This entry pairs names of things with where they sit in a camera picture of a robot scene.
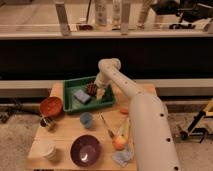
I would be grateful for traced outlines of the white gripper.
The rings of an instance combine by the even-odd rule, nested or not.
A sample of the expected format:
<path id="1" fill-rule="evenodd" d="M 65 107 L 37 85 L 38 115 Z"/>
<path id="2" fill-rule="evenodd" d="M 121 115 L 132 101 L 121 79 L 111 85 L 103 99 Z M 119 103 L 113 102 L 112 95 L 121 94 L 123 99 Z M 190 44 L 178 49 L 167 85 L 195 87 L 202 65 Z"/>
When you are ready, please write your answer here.
<path id="1" fill-rule="evenodd" d="M 94 83 L 97 85 L 97 93 L 96 93 L 96 99 L 101 100 L 105 94 L 105 90 L 103 88 L 106 88 L 109 84 L 109 78 L 102 74 L 99 73 L 94 81 Z"/>

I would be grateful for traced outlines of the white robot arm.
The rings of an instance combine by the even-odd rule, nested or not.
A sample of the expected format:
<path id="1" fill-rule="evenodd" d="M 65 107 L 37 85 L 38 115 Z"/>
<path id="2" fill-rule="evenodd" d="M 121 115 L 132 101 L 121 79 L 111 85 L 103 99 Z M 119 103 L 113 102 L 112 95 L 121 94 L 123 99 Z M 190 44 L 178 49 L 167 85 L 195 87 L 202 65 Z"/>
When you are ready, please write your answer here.
<path id="1" fill-rule="evenodd" d="M 118 58 L 101 59 L 95 84 L 113 81 L 129 98 L 129 117 L 137 171 L 181 171 L 175 144 L 161 99 L 120 72 Z"/>

